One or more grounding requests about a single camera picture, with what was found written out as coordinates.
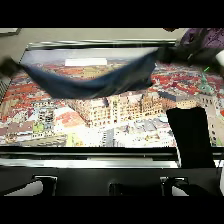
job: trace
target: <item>blue cloth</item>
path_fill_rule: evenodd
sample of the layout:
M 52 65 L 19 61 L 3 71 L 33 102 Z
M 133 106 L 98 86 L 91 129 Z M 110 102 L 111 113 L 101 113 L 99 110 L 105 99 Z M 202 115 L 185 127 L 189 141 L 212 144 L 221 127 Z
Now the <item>blue cloth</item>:
M 72 80 L 36 67 L 22 67 L 52 98 L 94 99 L 150 87 L 155 62 L 156 51 L 94 80 Z

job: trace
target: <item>purple cloth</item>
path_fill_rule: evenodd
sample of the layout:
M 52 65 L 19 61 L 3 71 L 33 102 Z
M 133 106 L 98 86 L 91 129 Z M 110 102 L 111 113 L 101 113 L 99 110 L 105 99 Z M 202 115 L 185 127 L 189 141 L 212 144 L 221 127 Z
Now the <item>purple cloth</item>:
M 201 32 L 202 29 L 207 29 L 208 32 L 202 42 L 203 47 L 224 47 L 224 28 L 190 28 L 182 37 L 180 44 L 189 45 L 194 40 L 197 32 Z

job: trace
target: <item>cityscape picture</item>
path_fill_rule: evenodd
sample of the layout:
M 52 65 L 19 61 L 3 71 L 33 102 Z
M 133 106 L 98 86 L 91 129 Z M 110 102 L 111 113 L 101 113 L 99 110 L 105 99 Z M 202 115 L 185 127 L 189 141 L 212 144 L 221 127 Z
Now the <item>cityscape picture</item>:
M 71 79 L 94 79 L 128 63 L 33 64 Z M 211 145 L 224 146 L 224 80 L 202 70 L 157 64 L 154 85 L 94 100 L 52 99 L 24 72 L 16 75 L 0 106 L 0 144 L 24 147 L 175 147 L 166 117 L 175 107 L 203 107 Z

